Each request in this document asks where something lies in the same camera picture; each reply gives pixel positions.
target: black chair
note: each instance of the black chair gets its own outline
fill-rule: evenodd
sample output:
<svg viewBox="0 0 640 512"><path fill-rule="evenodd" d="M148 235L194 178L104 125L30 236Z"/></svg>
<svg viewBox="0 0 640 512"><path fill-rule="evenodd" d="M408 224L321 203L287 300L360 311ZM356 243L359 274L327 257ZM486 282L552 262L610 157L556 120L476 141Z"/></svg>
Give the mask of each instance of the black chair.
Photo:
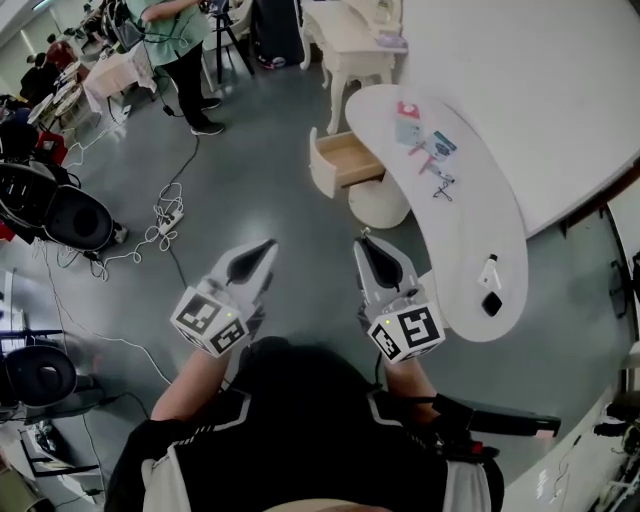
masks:
<svg viewBox="0 0 640 512"><path fill-rule="evenodd" d="M10 352L2 361L5 382L15 401L27 407L48 407L74 392L76 369L62 350L31 346Z"/></svg>
<svg viewBox="0 0 640 512"><path fill-rule="evenodd" d="M0 219L28 243L39 237L85 253L106 248L117 227L103 204L42 164L0 164Z"/></svg>

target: cable clutter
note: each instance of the cable clutter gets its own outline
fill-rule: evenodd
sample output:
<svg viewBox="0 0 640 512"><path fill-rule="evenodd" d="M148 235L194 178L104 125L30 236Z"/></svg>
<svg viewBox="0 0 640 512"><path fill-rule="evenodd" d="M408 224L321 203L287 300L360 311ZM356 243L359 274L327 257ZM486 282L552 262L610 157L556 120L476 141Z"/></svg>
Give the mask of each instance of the cable clutter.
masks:
<svg viewBox="0 0 640 512"><path fill-rule="evenodd" d="M166 194L171 187L176 186L178 188L178 195L173 199L165 199L164 194ZM107 270L107 265L109 262L119 259L125 259L128 257L133 258L133 262L135 264L139 264L142 262L142 255L139 252L139 249L147 244L154 243L157 240L160 240L158 244L158 248L161 252L167 252L171 248L171 241L175 240L178 236L178 232L172 230L172 228L178 223L178 221L184 215L184 202L182 200L182 185L180 183L171 182L167 186L165 186L158 196L159 203L168 203L164 208L159 206L158 204L153 206L153 213L156 215L156 222L153 226L149 226L147 230L144 232L144 240L136 245L136 248L122 256L111 256L104 261L98 259L96 261L96 265L100 269L98 274L92 274L94 277L99 277L102 281L107 281L109 279L109 271Z"/></svg>

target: white box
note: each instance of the white box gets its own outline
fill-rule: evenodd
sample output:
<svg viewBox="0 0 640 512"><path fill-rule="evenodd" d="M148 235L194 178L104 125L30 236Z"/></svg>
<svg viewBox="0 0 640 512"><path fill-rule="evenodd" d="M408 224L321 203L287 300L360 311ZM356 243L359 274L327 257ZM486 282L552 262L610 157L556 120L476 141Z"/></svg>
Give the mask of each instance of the white box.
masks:
<svg viewBox="0 0 640 512"><path fill-rule="evenodd" d="M445 340L438 308L428 302L379 316L368 334L392 363L426 354Z"/></svg>
<svg viewBox="0 0 640 512"><path fill-rule="evenodd" d="M171 323L195 346L220 357L248 333L237 309L190 287L171 315Z"/></svg>

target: kidney-shaped white table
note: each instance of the kidney-shaped white table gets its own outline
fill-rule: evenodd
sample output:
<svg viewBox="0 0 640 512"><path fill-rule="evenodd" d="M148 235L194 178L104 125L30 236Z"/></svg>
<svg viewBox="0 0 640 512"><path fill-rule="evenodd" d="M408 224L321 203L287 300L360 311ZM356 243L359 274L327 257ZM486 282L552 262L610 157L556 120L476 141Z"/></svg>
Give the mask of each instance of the kidney-shaped white table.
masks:
<svg viewBox="0 0 640 512"><path fill-rule="evenodd" d="M418 105L427 138L439 131L457 146L440 165L456 180L445 190L451 202L442 194L433 197L442 178L429 170L420 173L427 154L410 155L409 146L396 142L399 101ZM446 105L397 85L356 92L347 103L346 116L356 137L382 162L413 210L429 251L437 303L451 329L469 341L504 336L524 309L529 269L522 217L489 148ZM497 294L503 303L494 317L482 308L488 291L477 282L491 254L498 257L502 289Z"/></svg>

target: wooden drawer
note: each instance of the wooden drawer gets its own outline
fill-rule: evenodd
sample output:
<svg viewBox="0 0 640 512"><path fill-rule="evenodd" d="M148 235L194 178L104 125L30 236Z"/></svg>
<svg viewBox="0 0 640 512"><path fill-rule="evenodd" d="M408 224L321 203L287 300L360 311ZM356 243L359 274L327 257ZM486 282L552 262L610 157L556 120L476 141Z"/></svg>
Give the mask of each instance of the wooden drawer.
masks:
<svg viewBox="0 0 640 512"><path fill-rule="evenodd" d="M310 169L320 191L333 198L339 188L381 179L384 167L352 133L318 139L318 130L309 136Z"/></svg>

